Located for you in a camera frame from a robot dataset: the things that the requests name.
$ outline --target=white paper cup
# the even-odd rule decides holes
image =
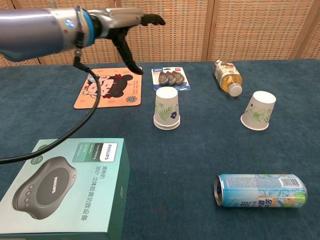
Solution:
[[[160,87],[155,94],[154,125],[172,130],[180,125],[178,91],[171,86]]]
[[[242,124],[251,130],[267,129],[276,100],[276,97],[267,91],[254,92],[240,118]]]

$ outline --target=table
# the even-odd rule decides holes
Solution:
[[[124,138],[131,173],[123,240],[320,239],[320,61],[236,61],[243,77],[238,98],[224,94],[212,62],[139,63],[142,103],[100,108],[72,137]],[[123,63],[91,68],[124,67]],[[181,124],[154,126],[151,68],[180,66],[191,91],[179,92]],[[56,139],[88,109],[74,103],[87,74],[71,65],[0,69],[0,157],[29,153],[39,139]],[[254,91],[277,101],[270,126],[240,122]],[[0,165],[0,199],[22,162]],[[302,208],[224,208],[213,197],[217,174],[292,173],[306,184]]]

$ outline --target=beverage can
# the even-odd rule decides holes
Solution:
[[[223,207],[300,208],[308,199],[305,184],[294,174],[221,174],[213,187]]]

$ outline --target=plastic bottle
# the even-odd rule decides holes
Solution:
[[[218,59],[213,64],[215,78],[226,93],[237,97],[242,93],[242,77],[235,65],[227,59]]]

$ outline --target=black cable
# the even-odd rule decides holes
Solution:
[[[74,61],[73,65],[74,65],[74,67],[91,74],[96,82],[97,96],[96,96],[95,103],[94,103],[91,111],[89,112],[89,114],[78,125],[76,125],[73,129],[71,129],[69,132],[67,132],[65,135],[63,135],[61,138],[59,138],[58,140],[49,144],[45,148],[38,150],[38,151],[35,151],[35,152],[32,152],[32,153],[29,153],[29,154],[26,154],[26,155],[8,157],[8,158],[0,158],[0,164],[8,164],[8,163],[15,163],[15,162],[24,161],[24,160],[35,158],[37,156],[40,156],[41,154],[48,152],[49,150],[55,148],[56,146],[61,144],[63,141],[68,139],[77,130],[79,130],[94,114],[94,112],[96,111],[96,108],[99,104],[100,95],[101,95],[101,87],[100,87],[100,83],[99,83],[99,77],[89,67],[86,67],[82,63],[80,63],[80,58],[78,58],[78,57],[75,57],[75,61]]]

